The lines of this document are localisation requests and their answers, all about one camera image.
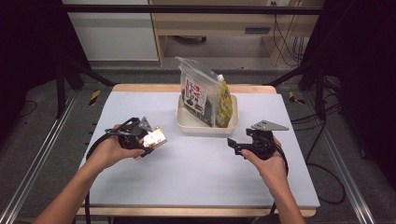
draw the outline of white table surface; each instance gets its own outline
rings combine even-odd
[[[147,157],[123,160],[104,170],[91,188],[91,206],[163,207],[270,207],[268,188],[256,168],[234,155],[225,137],[200,137],[183,133],[177,125],[179,92],[110,93],[92,140],[105,129],[132,117],[147,117],[163,130],[167,143]],[[233,93],[239,122],[229,135],[237,143],[251,143],[246,128],[263,119],[287,126],[274,131],[289,163],[289,182],[301,208],[319,207],[312,180],[304,163],[289,115],[279,94]]]

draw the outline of plastic container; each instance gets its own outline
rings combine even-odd
[[[237,98],[231,95],[233,98],[233,116],[230,119],[227,128],[216,128],[208,127],[202,123],[198,118],[191,114],[184,106],[181,95],[178,98],[177,104],[177,124],[183,133],[191,133],[198,136],[227,136],[235,130],[239,122],[238,115],[238,103]]]

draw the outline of table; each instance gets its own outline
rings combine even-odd
[[[276,131],[289,162],[291,190],[305,217],[319,207],[283,100],[273,87],[230,85],[237,97],[239,123],[230,137],[251,143],[245,129],[260,120],[290,127]],[[104,170],[91,188],[91,214],[135,217],[261,217],[273,199],[256,168],[235,156],[226,138],[190,136],[177,127],[179,85],[120,84],[110,93],[92,135],[130,117],[147,117],[168,142],[139,161],[124,160]],[[260,99],[260,102],[249,100]],[[257,106],[260,113],[249,109]],[[83,215],[81,207],[78,215]]]

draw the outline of wooden table edge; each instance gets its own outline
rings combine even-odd
[[[230,93],[276,93],[273,86],[228,85]],[[180,84],[117,84],[113,91],[180,91]]]
[[[300,208],[303,217],[312,217],[316,208]],[[109,206],[91,207],[90,214],[110,217],[263,217],[270,213],[269,208],[257,207],[139,207]],[[78,216],[84,216],[84,207],[80,207]]]

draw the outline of snack bag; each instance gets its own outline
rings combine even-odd
[[[233,107],[223,76],[195,60],[176,58],[184,107],[209,127],[228,127]]]

